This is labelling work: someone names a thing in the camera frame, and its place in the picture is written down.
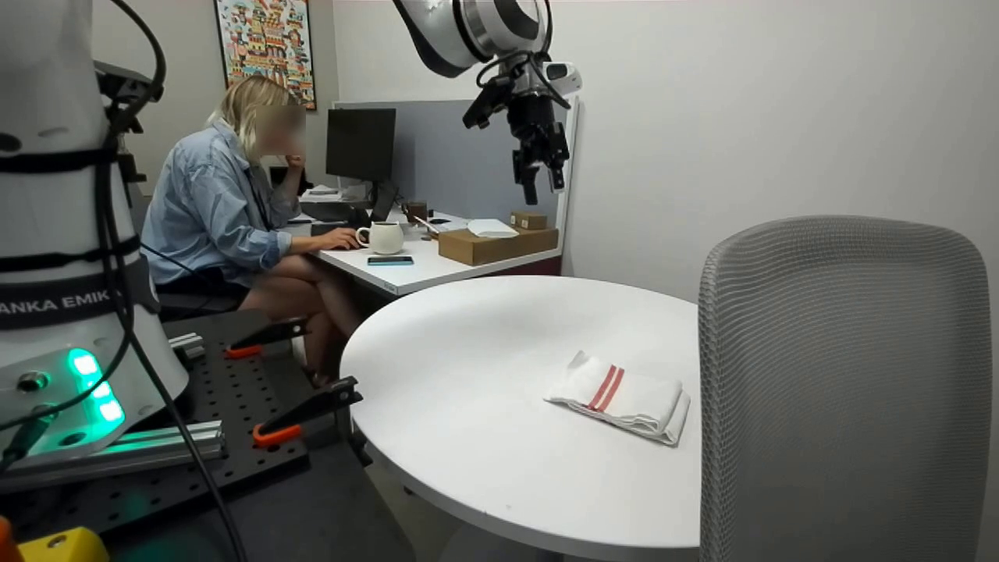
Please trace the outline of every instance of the poster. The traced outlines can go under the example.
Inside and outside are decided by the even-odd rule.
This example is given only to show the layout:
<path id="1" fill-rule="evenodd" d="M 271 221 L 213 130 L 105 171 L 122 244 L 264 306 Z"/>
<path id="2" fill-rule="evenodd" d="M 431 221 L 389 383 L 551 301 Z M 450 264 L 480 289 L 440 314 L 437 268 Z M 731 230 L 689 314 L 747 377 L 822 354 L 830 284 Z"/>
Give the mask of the poster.
<path id="1" fill-rule="evenodd" d="M 213 0 L 224 88 L 264 74 L 289 95 L 309 95 L 315 114 L 315 60 L 309 0 Z"/>

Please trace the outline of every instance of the computer monitor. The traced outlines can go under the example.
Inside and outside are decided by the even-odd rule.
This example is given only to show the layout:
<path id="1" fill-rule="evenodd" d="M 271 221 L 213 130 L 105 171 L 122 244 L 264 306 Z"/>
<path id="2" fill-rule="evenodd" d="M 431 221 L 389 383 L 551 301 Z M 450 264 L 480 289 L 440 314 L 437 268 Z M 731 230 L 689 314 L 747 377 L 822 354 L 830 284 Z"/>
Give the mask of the computer monitor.
<path id="1" fill-rule="evenodd" d="M 329 108 L 323 171 L 372 183 L 372 209 L 381 218 L 394 199 L 388 182 L 397 161 L 397 108 L 335 106 Z"/>

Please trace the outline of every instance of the chair backrest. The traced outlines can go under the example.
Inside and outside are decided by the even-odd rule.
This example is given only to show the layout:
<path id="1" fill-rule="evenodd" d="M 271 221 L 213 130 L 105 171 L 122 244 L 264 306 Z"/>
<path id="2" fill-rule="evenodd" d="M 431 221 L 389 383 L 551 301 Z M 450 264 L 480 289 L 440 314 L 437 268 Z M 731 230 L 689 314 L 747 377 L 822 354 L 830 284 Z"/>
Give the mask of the chair backrest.
<path id="1" fill-rule="evenodd" d="M 790 218 L 699 289 L 701 562 L 972 562 L 989 294 L 965 238 Z"/>

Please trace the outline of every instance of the white round table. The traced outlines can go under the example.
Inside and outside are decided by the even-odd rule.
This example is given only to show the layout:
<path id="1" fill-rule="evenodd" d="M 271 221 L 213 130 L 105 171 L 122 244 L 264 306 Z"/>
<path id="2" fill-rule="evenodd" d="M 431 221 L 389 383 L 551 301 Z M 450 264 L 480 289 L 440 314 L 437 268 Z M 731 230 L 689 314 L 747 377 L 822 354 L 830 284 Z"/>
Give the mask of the white round table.
<path id="1" fill-rule="evenodd" d="M 572 357 L 666 376 L 689 395 L 680 448 L 547 396 Z M 584 277 L 473 277 L 376 314 L 347 345 L 356 428 L 406 484 L 500 537 L 589 560 L 699 547 L 697 306 Z"/>

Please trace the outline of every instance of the robotic arm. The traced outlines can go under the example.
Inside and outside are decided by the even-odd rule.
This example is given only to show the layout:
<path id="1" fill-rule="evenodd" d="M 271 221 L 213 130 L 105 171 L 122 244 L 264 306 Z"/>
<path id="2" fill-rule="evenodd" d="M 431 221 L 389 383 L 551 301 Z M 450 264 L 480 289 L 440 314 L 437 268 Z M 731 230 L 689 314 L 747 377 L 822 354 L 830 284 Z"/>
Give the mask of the robotic arm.
<path id="1" fill-rule="evenodd" d="M 535 176 L 549 168 L 549 183 L 564 188 L 563 167 L 567 161 L 564 129 L 556 103 L 567 108 L 563 95 L 579 88 L 564 63 L 549 60 L 551 10 L 549 0 L 394 0 L 422 63 L 457 78 L 473 63 L 485 72 L 480 95 L 464 114 L 464 129 L 486 129 L 492 114 L 507 108 L 510 130 L 521 141 L 511 152 L 516 182 L 524 199 L 537 202 Z"/>

